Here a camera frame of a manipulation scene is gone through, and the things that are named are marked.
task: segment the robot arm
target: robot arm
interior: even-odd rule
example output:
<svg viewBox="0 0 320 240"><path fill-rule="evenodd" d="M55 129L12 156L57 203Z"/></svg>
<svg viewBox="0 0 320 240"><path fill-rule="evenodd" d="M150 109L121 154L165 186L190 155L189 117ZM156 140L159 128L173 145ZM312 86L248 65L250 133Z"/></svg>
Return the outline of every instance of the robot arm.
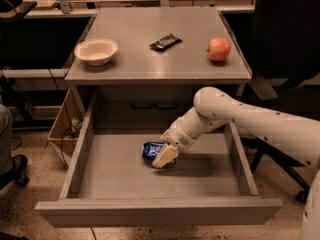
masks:
<svg viewBox="0 0 320 240"><path fill-rule="evenodd" d="M153 165L161 168L178 156L179 149L193 145L199 136L226 122L234 122L260 140L319 171L320 122L234 100L213 87L199 90L194 107L179 117L161 136L166 144ZM320 223L320 172L311 186L302 220L300 240L313 240Z"/></svg>

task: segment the bowl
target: bowl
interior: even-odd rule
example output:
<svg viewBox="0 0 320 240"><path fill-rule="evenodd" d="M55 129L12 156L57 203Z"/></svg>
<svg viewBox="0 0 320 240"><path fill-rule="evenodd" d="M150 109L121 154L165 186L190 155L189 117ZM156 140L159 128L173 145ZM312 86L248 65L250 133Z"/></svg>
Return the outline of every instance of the bowl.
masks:
<svg viewBox="0 0 320 240"><path fill-rule="evenodd" d="M101 66L108 63L117 50L117 43L111 39L92 38L78 44L74 54L90 65Z"/></svg>

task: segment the apple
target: apple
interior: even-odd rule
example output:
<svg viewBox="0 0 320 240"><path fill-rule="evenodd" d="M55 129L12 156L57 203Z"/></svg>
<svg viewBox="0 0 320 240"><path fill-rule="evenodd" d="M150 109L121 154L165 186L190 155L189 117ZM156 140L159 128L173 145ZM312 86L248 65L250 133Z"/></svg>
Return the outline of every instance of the apple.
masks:
<svg viewBox="0 0 320 240"><path fill-rule="evenodd" d="M216 37L209 41L208 58L212 61L224 61L230 54L231 46L227 39Z"/></svg>

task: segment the black office chair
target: black office chair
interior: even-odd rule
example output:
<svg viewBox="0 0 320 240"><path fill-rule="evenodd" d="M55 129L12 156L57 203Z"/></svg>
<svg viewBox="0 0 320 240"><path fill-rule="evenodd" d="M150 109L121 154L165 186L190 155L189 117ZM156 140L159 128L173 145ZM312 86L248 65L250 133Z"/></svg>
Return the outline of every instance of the black office chair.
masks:
<svg viewBox="0 0 320 240"><path fill-rule="evenodd" d="M250 37L243 51L253 70L253 80L248 84L250 88L244 92L245 102L263 107L271 106L283 112L295 112L283 109L281 102L290 98L290 95L297 95L297 91L288 94L287 90L297 88L320 72L319 9L320 0L256 1ZM286 80L275 88L267 81L275 78ZM312 91L320 97L318 88ZM283 93L287 95L286 98L281 97ZM262 155L268 154L304 189L299 193L298 199L306 201L309 185L293 169L303 166L301 163L262 141L242 141L244 145L258 148L251 164L252 171Z"/></svg>

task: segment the concrete floor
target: concrete floor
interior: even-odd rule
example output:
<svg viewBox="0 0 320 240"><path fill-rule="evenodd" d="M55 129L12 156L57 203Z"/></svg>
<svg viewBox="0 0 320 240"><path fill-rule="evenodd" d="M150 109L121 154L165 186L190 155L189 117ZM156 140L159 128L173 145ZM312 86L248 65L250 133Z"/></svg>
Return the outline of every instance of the concrete floor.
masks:
<svg viewBox="0 0 320 240"><path fill-rule="evenodd" d="M53 147L47 143L49 131L14 131L22 145L12 154L25 154L29 159L29 184L20 188L14 183L0 191L0 231L25 236L29 240L94 239L90 228L57 229L35 211L38 201L57 200L66 169ZM12 148L18 144L13 139ZM312 172L298 168L311 182ZM270 158L264 157L254 174L262 197L278 197L283 208L264 225L93 228L98 240L125 239L211 239L211 240L283 240L299 239L304 204L295 197L301 188Z"/></svg>

